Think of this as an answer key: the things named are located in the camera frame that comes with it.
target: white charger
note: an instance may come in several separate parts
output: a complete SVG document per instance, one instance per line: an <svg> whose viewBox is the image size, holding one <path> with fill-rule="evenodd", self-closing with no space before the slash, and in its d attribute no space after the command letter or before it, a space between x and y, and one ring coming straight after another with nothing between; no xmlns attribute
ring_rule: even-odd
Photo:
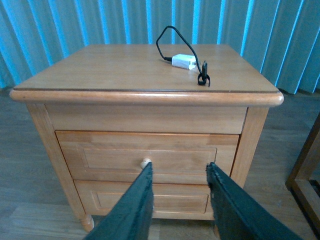
<svg viewBox="0 0 320 240"><path fill-rule="evenodd" d="M193 55L177 54L172 57L172 66L174 67L191 70L196 65L196 57Z"/></svg>

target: turned wooden leg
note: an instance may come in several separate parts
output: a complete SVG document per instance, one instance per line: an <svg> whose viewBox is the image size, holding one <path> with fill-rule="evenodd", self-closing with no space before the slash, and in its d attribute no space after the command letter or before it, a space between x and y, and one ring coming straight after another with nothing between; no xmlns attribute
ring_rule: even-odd
<svg viewBox="0 0 320 240"><path fill-rule="evenodd" d="M218 229L218 226L216 224L214 225L213 233L217 238L220 239L219 229Z"/></svg>
<svg viewBox="0 0 320 240"><path fill-rule="evenodd" d="M86 215L86 217L80 219L80 221L81 221L81 224L82 224L84 230L87 233L90 232L95 226L95 222L94 222L91 215Z"/></svg>

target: bottom drawer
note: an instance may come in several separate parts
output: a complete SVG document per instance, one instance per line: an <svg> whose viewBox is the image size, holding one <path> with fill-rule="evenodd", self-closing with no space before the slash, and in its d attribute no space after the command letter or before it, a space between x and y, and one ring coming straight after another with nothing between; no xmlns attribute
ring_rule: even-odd
<svg viewBox="0 0 320 240"><path fill-rule="evenodd" d="M131 185L129 182L74 181L87 214L106 215ZM212 220L207 185L153 184L154 218Z"/></svg>

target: drawer panel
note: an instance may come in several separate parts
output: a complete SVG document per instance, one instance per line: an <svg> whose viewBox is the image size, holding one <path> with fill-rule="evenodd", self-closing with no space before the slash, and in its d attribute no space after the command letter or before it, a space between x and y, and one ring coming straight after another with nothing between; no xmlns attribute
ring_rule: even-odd
<svg viewBox="0 0 320 240"><path fill-rule="evenodd" d="M230 173L238 135L56 131L75 180L133 182L151 159L154 183L207 184L206 165Z"/></svg>
<svg viewBox="0 0 320 240"><path fill-rule="evenodd" d="M55 130L240 134L246 107L47 104Z"/></svg>
<svg viewBox="0 0 320 240"><path fill-rule="evenodd" d="M128 182L74 181L85 212L106 215L131 185ZM211 214L207 185L156 184L153 186L155 214Z"/></svg>

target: nightstand top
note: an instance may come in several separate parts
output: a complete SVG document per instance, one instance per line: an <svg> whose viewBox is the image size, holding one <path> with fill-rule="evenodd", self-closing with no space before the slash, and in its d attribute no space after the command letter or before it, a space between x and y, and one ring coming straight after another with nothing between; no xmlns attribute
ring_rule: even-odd
<svg viewBox="0 0 320 240"><path fill-rule="evenodd" d="M186 45L161 45L164 56L192 55ZM199 60L207 61L211 86L198 85L198 69L173 67L155 45L89 45L16 86L11 93L39 91L185 94L271 94L279 90L228 45L194 45Z"/></svg>

